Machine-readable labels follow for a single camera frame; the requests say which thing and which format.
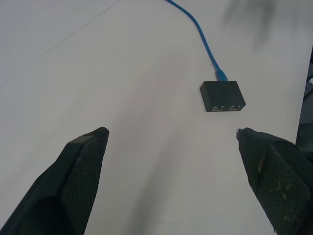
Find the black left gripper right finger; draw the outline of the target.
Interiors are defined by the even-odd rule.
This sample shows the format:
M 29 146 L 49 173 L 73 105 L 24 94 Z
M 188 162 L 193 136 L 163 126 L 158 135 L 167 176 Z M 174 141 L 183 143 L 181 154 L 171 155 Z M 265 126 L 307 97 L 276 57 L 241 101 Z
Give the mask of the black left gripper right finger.
M 313 164 L 296 146 L 250 128 L 236 139 L 249 185 L 278 235 L 313 233 Z

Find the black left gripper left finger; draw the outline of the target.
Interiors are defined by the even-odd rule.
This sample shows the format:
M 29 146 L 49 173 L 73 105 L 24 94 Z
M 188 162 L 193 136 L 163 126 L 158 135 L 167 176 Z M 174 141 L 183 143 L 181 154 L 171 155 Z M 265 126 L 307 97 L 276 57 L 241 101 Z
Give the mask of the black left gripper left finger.
M 68 142 L 32 184 L 2 235 L 82 235 L 98 191 L 109 131 L 100 127 Z

